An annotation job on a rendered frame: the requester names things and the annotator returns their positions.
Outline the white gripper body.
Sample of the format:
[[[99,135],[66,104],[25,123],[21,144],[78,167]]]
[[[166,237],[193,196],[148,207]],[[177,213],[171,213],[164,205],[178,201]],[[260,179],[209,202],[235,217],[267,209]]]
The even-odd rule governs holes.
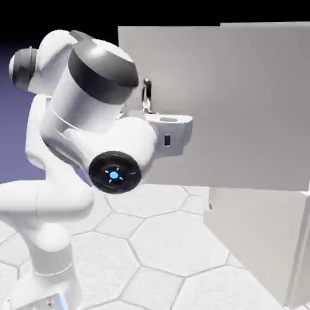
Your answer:
[[[158,124],[164,124],[164,125],[188,124],[193,121],[193,118],[187,115],[147,113],[142,110],[130,110],[127,113],[127,116],[141,118],[153,126]]]

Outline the large grey cabinet door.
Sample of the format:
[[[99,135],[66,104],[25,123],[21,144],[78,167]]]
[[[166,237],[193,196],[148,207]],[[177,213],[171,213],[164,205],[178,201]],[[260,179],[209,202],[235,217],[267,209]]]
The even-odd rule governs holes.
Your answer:
[[[310,22],[120,27],[119,46],[152,82],[152,109],[193,118],[179,157],[147,183],[307,191]]]

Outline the small grey cabinet door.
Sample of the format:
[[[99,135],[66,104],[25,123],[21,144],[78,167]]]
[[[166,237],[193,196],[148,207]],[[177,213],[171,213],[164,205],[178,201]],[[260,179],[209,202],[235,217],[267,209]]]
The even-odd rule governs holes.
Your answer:
[[[283,306],[310,303],[310,192],[211,188],[204,223]]]

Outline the grey cabinet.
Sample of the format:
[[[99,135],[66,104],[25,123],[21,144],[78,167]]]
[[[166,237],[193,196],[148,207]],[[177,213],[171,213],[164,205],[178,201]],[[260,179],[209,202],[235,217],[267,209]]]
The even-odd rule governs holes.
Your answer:
[[[146,181],[210,188],[205,225],[280,304],[310,302],[310,22],[118,33],[152,109],[193,118]]]

